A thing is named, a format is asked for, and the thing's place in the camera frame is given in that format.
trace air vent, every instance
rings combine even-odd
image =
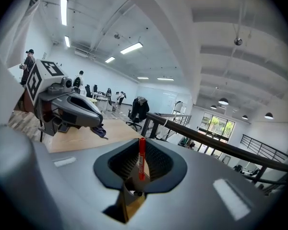
[[[82,50],[82,49],[80,49],[80,48],[75,48],[75,55],[81,56],[81,57],[83,57],[83,58],[88,58],[88,57],[90,57],[90,58],[92,58],[92,59],[95,59],[95,58],[96,58],[96,56],[93,55],[92,53],[87,52],[87,51],[85,51],[85,50]]]

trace red pen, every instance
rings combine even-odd
[[[146,140],[145,138],[140,138],[139,140],[139,178],[141,181],[145,180],[144,163],[145,163],[145,148]]]

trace ceiling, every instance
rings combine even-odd
[[[166,41],[148,17],[130,0],[69,0],[68,26],[61,24],[60,0],[42,0],[41,13],[51,38],[64,44],[64,36],[71,45],[92,52],[96,61],[132,77],[148,77],[149,82],[160,82],[159,77],[174,78],[183,85],[184,76]],[[141,49],[126,55],[121,50],[141,42]]]
[[[241,113],[250,114],[273,98],[284,98],[288,92],[288,28],[269,0],[180,2],[192,29],[185,30],[185,36],[194,30],[200,46],[196,104],[209,108],[226,97]],[[169,39],[152,22],[156,18],[149,19],[143,7],[141,10],[132,0],[69,0],[65,27],[59,4],[60,0],[42,0],[40,6],[53,41],[64,44],[68,35],[73,47],[91,52],[102,64],[113,56],[115,60],[108,65],[135,80],[149,77],[140,81],[157,83],[157,77],[168,77],[175,79],[175,85],[185,85],[186,66],[179,64]],[[241,46],[234,44],[237,36]],[[138,41],[144,45],[141,49],[120,53]]]

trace floor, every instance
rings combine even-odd
[[[115,112],[104,111],[102,112],[102,115],[104,119],[114,118],[121,119],[123,121],[130,121],[128,118],[128,112],[131,108],[132,107],[130,105],[122,104],[121,106],[117,107]],[[139,125],[144,126],[144,123],[145,120],[139,123]],[[8,125],[9,127],[26,134],[33,141],[39,141],[40,139],[40,131],[38,130],[40,127],[39,120],[33,113],[14,111],[10,117]],[[46,147],[51,147],[52,136],[43,134],[42,142],[46,145]]]

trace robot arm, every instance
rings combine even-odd
[[[72,80],[54,62],[36,60],[26,87],[34,114],[44,124],[41,131],[48,135],[54,136],[61,125],[96,127],[102,122],[98,108],[74,92]]]

